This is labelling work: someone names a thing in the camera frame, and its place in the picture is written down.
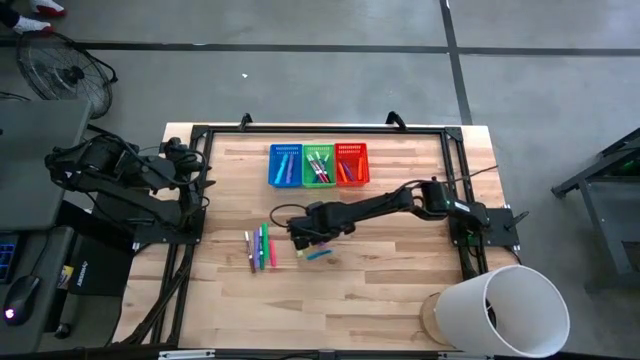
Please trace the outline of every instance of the fan grille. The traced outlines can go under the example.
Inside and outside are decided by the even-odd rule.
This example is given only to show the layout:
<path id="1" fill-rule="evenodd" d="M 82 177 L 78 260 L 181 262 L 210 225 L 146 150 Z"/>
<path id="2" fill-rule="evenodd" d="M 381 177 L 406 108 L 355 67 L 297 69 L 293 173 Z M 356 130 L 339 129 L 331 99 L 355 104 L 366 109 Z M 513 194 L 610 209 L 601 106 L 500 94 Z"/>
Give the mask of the fan grille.
<path id="1" fill-rule="evenodd" d="M 73 40 L 58 33 L 31 32 L 18 41 L 18 67 L 45 100 L 83 99 L 91 118 L 111 107 L 111 84 L 100 64 Z"/>

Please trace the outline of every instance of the computer mouse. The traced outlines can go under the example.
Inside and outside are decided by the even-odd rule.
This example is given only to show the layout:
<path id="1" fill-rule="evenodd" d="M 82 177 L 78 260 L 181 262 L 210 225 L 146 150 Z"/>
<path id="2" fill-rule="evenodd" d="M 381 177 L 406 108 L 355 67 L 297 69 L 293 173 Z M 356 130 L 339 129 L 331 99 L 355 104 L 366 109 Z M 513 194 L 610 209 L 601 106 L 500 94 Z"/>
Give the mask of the computer mouse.
<path id="1" fill-rule="evenodd" d="M 38 285 L 40 278 L 34 275 L 23 276 L 11 284 L 2 309 L 7 325 L 22 325 L 29 320 Z"/>

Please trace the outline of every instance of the gray floor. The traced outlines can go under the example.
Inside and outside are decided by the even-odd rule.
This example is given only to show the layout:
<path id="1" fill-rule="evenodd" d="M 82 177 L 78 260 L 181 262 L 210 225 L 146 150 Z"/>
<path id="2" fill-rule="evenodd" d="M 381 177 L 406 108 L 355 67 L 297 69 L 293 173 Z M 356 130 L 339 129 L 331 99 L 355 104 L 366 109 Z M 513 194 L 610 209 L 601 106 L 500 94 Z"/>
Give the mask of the gray floor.
<path id="1" fill-rule="evenodd" d="M 83 40 L 244 44 L 446 45 L 435 0 L 66 0 L 56 26 Z M 450 0 L 461 46 L 639 47 L 634 0 Z M 95 51 L 119 71 L 97 125 L 143 146 L 169 121 L 460 124 L 448 56 Z M 35 97 L 13 52 L 0 90 Z M 488 125 L 505 196 L 531 215 L 522 258 L 560 289 L 567 351 L 638 357 L 640 293 L 587 294 L 603 271 L 578 194 L 549 189 L 640 125 L 640 57 L 462 56 L 474 124 Z"/>

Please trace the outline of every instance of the green basket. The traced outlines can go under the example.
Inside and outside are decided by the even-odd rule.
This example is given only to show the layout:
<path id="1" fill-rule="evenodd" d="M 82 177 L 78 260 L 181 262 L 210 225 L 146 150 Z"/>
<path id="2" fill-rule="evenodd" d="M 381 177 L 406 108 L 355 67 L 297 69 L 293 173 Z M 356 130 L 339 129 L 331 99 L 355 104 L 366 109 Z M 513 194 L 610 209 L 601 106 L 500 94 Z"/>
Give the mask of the green basket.
<path id="1" fill-rule="evenodd" d="M 320 157 L 324 160 L 325 156 L 329 155 L 327 163 L 325 165 L 327 174 L 329 176 L 330 183 L 313 182 L 316 178 L 316 173 L 311 168 L 307 155 L 313 156 L 314 160 L 318 160 L 316 152 L 320 154 Z M 302 146 L 302 185 L 308 188 L 323 188 L 336 186 L 336 159 L 335 152 L 333 151 L 333 145 L 303 145 Z"/>

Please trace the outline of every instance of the wooden table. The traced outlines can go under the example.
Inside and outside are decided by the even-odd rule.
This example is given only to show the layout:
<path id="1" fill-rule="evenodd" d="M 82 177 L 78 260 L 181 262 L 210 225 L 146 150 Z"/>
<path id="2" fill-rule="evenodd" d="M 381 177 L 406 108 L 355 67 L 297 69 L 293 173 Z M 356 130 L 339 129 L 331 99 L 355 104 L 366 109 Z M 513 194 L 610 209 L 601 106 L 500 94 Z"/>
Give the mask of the wooden table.
<path id="1" fill-rule="evenodd" d="M 170 123 L 164 139 L 178 136 L 188 143 L 192 125 Z M 471 173 L 495 165 L 487 127 L 462 130 Z M 367 143 L 371 183 L 280 190 L 267 184 L 270 144 L 334 142 Z M 427 337 L 418 322 L 429 295 L 462 280 L 446 221 L 426 222 L 406 213 L 370 219 L 332 241 L 333 255 L 315 261 L 298 259 L 286 230 L 271 225 L 278 268 L 256 275 L 249 271 L 243 235 L 268 222 L 279 204 L 353 202 L 413 179 L 446 179 L 436 136 L 217 134 L 213 144 L 208 178 L 217 184 L 205 193 L 211 204 L 194 257 L 181 347 L 447 349 Z M 487 207 L 504 205 L 497 170 L 473 177 L 473 188 Z M 299 211 L 282 209 L 276 219 L 284 222 Z M 129 335 L 156 300 L 166 252 L 167 246 L 153 245 L 135 258 L 114 341 Z M 500 248 L 488 248 L 487 261 L 490 269 L 515 263 Z M 172 311 L 170 305 L 167 314 Z"/>

